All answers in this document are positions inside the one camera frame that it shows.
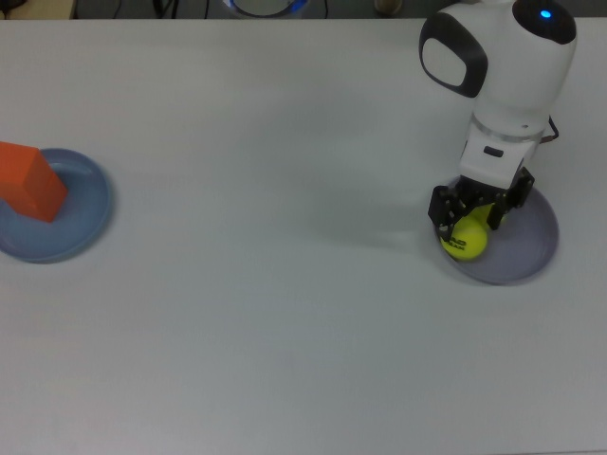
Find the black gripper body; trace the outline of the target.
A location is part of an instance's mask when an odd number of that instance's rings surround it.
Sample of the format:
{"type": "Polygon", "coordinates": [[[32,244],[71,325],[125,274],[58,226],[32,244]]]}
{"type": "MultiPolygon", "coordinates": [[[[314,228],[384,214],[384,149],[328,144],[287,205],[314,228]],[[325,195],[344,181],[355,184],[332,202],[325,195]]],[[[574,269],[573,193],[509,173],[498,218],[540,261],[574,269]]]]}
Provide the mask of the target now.
{"type": "Polygon", "coordinates": [[[494,204],[499,196],[507,194],[507,189],[461,176],[457,182],[457,192],[463,204],[494,204]]]}

